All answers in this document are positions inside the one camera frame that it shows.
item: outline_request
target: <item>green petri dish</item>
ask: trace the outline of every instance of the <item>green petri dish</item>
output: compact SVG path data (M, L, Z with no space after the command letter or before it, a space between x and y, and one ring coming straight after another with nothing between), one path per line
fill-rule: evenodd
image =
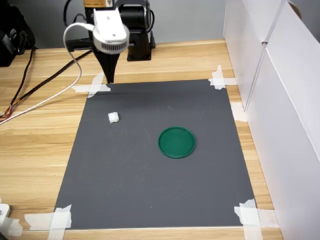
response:
M190 130L181 126L172 126L160 134L158 145L165 156L182 159L194 151L196 138Z

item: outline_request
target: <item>white panel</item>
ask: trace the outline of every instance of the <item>white panel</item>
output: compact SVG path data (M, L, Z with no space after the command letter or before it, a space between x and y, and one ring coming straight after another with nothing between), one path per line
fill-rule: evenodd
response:
M320 162L268 53L247 117L284 239L319 239Z
M267 46L274 66L320 157L320 44L288 3Z
M242 103L246 107L263 46L242 0L227 0L224 38Z
M269 40L269 33L278 9L284 0L242 0L252 20L260 42Z

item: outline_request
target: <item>white wall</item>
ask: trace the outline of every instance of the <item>white wall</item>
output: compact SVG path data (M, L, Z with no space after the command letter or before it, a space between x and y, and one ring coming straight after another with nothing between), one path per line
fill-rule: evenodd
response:
M320 42L320 1L291 0L300 10L302 21L314 37Z
M63 9L67 0L10 0L32 29L38 48L62 48ZM149 0L155 14L153 33L157 43L223 38L226 0ZM83 0L71 1L67 13L71 23L84 14ZM87 31L71 29L70 39L85 38Z

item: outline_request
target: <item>wooden table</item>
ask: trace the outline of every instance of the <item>wooden table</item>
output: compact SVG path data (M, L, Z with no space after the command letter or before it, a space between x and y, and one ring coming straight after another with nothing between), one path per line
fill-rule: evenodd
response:
M0 109L5 109L16 93L30 51L17 56L10 67L0 68ZM54 74L70 56L65 49L38 49L30 65L25 86L32 87ZM83 74L78 85L91 84L102 72L93 54L80 61ZM120 56L116 83L159 82L212 78L221 65L225 78L234 72L223 39L158 44L152 61L127 62ZM78 76L73 65L36 91L19 105L15 113L33 106L61 91ZM231 102L241 102L237 86L227 86ZM10 239L47 239L48 232L28 231L25 214L51 213L54 210L69 155L75 140L87 93L69 89L47 104L0 126L0 196L11 206L11 218L20 219L22 237ZM273 209L250 129L246 122L235 121L257 207ZM263 239L282 239L279 228L262 228ZM66 230L64 239L108 240L241 240L242 227L153 228L115 230Z

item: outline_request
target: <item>white tape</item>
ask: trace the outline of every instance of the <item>white tape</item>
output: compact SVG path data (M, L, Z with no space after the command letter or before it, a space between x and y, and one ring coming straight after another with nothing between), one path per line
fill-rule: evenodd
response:
M8 217L10 213L10 207L7 204L1 204L1 201L2 200L0 197L0 232L5 236L21 236L23 228L19 223L20 220Z
M275 211L257 209L254 199L235 206L234 212L243 225L245 240L262 240L261 227L279 227Z
M105 74L101 72L93 78L91 85L76 85L72 88L76 93L89 93L88 98L93 97L97 92L110 92L111 88L102 84L104 76Z
M88 93L90 91L91 85L76 85L72 88L76 93ZM111 92L111 88L105 84L101 84L98 92Z
M25 214L24 219L33 231L50 231L48 240L62 240L65 230L71 228L71 205L57 208L55 212Z
M66 228L71 227L71 205L57 208L54 212L48 240L63 240Z
M226 85L237 85L235 78L224 78L221 65L218 69L212 73L212 78L208 79L210 86L214 86L215 89L225 89Z
M247 115L244 107L242 106L242 102L231 102L230 105L234 120L247 122Z
M92 84L90 86L89 94L88 94L88 99L93 97L97 92L99 92L104 76L105 74L102 71L93 78Z

